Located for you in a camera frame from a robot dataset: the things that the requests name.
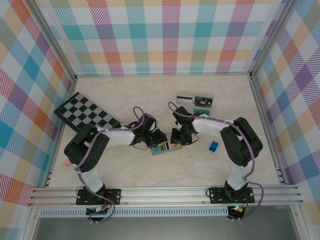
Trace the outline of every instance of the white marble surface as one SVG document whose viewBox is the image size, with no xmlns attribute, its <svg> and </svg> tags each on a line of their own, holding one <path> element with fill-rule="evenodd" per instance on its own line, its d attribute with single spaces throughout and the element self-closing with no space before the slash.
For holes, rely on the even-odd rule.
<svg viewBox="0 0 320 240">
<path fill-rule="evenodd" d="M 252 91 L 245 75 L 237 76 L 137 76 L 80 78 L 76 92 L 111 114 L 122 125 L 136 120 L 132 108 L 140 106 L 170 133 L 175 119 L 167 107 L 178 90 L 214 94 L 211 116 L 235 120 L 244 117 L 260 137 L 263 150 L 248 179 L 264 185 L 279 184 Z M 73 166 L 63 166 L 64 148 L 75 132 L 66 125 L 49 187 L 78 187 Z M 109 187 L 209 186 L 224 185 L 231 160 L 220 136 L 198 134 L 200 140 L 181 150 L 152 156 L 151 150 L 132 146 L 107 148 L 97 164 L 99 175 Z M 219 143 L 216 152 L 209 150 Z"/>
</svg>

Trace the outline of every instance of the blue cube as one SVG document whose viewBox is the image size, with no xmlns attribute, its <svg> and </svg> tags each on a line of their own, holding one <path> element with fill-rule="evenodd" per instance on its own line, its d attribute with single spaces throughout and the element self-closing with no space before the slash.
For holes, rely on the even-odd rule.
<svg viewBox="0 0 320 240">
<path fill-rule="evenodd" d="M 211 146 L 210 146 L 209 150 L 212 151 L 212 152 L 215 152 L 217 150 L 217 147 L 218 147 L 218 143 L 213 141 L 211 143 Z"/>
</svg>

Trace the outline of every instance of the pink object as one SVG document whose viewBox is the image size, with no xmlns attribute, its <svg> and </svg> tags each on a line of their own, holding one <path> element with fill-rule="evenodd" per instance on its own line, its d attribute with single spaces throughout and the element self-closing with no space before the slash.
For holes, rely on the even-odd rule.
<svg viewBox="0 0 320 240">
<path fill-rule="evenodd" d="M 71 164 L 72 164 L 72 163 L 71 163 L 69 160 L 63 162 L 63 165 L 64 165 L 64 166 L 69 166 L 69 165 L 71 165 Z"/>
</svg>

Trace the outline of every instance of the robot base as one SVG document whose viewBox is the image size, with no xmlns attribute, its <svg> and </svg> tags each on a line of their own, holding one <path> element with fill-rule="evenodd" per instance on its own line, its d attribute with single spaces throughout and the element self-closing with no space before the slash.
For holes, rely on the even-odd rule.
<svg viewBox="0 0 320 240">
<path fill-rule="evenodd" d="M 207 195 L 210 197 L 211 204 L 252 204 L 255 202 L 254 192 L 251 187 L 246 187 L 243 192 L 233 201 L 226 195 L 224 187 L 210 187 L 207 190 Z"/>
<path fill-rule="evenodd" d="M 115 205 L 120 204 L 121 189 L 103 189 L 97 192 L 98 195 L 110 199 Z M 77 191 L 76 205 L 105 205 L 105 200 L 96 197 L 88 192 L 86 189 L 79 189 Z"/>
</svg>

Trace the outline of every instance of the black and white checkerboard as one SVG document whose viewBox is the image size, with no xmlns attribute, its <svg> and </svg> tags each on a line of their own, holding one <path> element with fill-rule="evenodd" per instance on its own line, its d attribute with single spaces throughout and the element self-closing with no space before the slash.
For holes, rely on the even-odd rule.
<svg viewBox="0 0 320 240">
<path fill-rule="evenodd" d="M 77 133 L 88 123 L 97 128 L 120 128 L 120 122 L 77 92 L 54 113 Z"/>
</svg>

